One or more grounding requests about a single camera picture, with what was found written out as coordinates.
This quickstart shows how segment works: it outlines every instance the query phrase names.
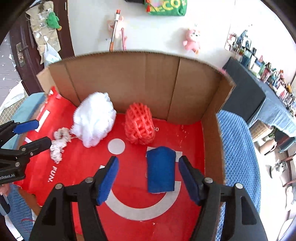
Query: screw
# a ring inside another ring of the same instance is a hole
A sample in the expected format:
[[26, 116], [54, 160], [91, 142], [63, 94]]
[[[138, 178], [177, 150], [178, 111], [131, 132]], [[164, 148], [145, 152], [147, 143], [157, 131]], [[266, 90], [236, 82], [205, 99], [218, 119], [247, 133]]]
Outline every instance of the screw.
[[244, 187], [244, 186], [243, 186], [242, 184], [240, 184], [240, 183], [236, 183], [235, 186], [236, 186], [236, 188], [238, 188], [238, 189], [242, 189], [242, 188]]
[[205, 182], [206, 182], [206, 183], [212, 183], [212, 182], [213, 182], [213, 179], [210, 178], [210, 177], [206, 177], [206, 178], [205, 178]]
[[85, 182], [86, 183], [92, 183], [93, 182], [93, 178], [92, 177], [87, 177], [86, 179], [85, 179]]
[[63, 187], [63, 184], [58, 183], [55, 185], [55, 189], [61, 189]]

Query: pink plush toy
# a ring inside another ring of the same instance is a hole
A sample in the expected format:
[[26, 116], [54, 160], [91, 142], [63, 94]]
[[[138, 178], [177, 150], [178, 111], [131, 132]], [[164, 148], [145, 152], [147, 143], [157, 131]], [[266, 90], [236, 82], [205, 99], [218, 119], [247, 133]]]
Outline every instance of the pink plush toy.
[[[113, 29], [114, 29], [114, 20], [109, 20], [107, 21], [108, 24], [108, 30], [109, 32], [112, 34], [113, 33]], [[115, 38], [118, 39], [119, 37], [122, 36], [121, 34], [121, 29], [125, 29], [126, 28], [126, 24], [123, 21], [123, 16], [119, 17], [119, 20], [117, 22], [117, 26], [116, 26], [116, 30], [115, 30]]]
[[188, 29], [186, 39], [187, 40], [183, 41], [185, 49], [192, 50], [195, 54], [198, 54], [200, 50], [200, 31]]

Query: white plastic bag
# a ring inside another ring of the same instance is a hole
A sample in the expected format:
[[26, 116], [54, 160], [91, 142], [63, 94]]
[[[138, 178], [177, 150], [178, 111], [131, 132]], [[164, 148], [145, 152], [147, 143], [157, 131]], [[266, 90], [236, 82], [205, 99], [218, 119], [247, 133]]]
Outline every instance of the white plastic bag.
[[73, 115], [71, 133], [82, 140], [85, 147], [96, 146], [111, 131], [116, 111], [108, 93], [89, 95]]
[[59, 53], [49, 43], [46, 43], [46, 47], [44, 51], [44, 68], [46, 68], [52, 63], [55, 63], [61, 60], [62, 59]]

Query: cardboard box wall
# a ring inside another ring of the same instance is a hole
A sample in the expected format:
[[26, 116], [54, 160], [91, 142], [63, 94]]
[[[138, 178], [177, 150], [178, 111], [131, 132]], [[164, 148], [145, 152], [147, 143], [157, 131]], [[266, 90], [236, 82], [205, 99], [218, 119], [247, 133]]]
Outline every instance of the cardboard box wall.
[[98, 53], [54, 63], [37, 77], [45, 92], [54, 85], [76, 106], [96, 91], [107, 92], [118, 113], [141, 102], [153, 117], [174, 124], [201, 120], [205, 175], [223, 183], [223, 149], [216, 113], [233, 82], [209, 65], [161, 53]]

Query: green bag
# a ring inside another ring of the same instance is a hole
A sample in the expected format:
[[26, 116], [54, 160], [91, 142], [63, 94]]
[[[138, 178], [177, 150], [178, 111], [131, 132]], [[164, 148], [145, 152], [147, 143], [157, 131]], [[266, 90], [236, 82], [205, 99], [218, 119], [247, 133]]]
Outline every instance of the green bag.
[[184, 16], [187, 0], [145, 0], [145, 6], [150, 15]]

